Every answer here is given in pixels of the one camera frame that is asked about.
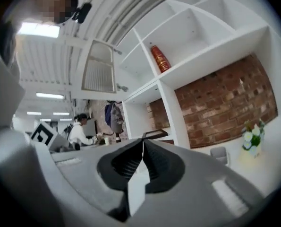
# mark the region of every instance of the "person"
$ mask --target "person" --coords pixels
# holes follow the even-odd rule
[[[19,81],[15,60],[15,36],[26,19],[37,23],[61,24],[72,17],[78,0],[0,0],[0,58]]]
[[[79,145],[83,143],[87,146],[97,144],[98,143],[97,136],[99,137],[100,135],[96,135],[91,139],[87,139],[87,137],[85,136],[83,125],[86,125],[88,122],[87,115],[84,113],[78,114],[77,116],[74,117],[74,120],[75,122],[73,124],[73,128],[69,134],[69,142],[71,144],[78,143]]]

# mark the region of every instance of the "white ceiling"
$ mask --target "white ceiling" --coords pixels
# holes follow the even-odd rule
[[[97,38],[118,44],[130,28],[163,0],[79,0],[79,6],[91,2],[92,8],[83,24],[67,21],[57,39],[34,35],[17,35],[17,62],[20,84],[26,90],[18,114],[26,111],[74,114],[70,95],[78,59],[86,41]],[[62,94],[65,100],[36,98],[36,92]],[[83,112],[86,101],[75,108]]]

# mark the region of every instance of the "flower pot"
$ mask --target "flower pot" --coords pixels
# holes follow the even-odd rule
[[[247,166],[252,166],[255,164],[256,159],[259,158],[259,155],[262,152],[261,143],[256,147],[252,146],[250,150],[245,150],[241,148],[239,161]]]

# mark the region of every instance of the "ceiling light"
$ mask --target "ceiling light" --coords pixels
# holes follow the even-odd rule
[[[19,35],[40,35],[46,37],[57,38],[60,33],[60,27],[55,25],[43,25],[38,23],[23,22]]]
[[[27,112],[28,115],[42,115],[40,112]]]
[[[37,97],[46,97],[46,98],[56,98],[56,99],[64,99],[63,95],[59,94],[48,94],[48,93],[36,93]]]
[[[53,113],[53,115],[70,115],[70,113]]]

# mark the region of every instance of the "black hair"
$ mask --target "black hair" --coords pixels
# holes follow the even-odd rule
[[[77,120],[78,122],[81,122],[82,119],[88,119],[85,113],[78,114],[74,117],[74,121]]]
[[[70,0],[70,6],[67,7],[67,3],[66,3],[66,11],[65,12],[61,12],[60,13],[60,17],[59,18],[55,18],[55,23],[56,24],[62,24],[62,23],[65,23],[68,19],[70,19],[77,7],[78,7],[78,0]]]

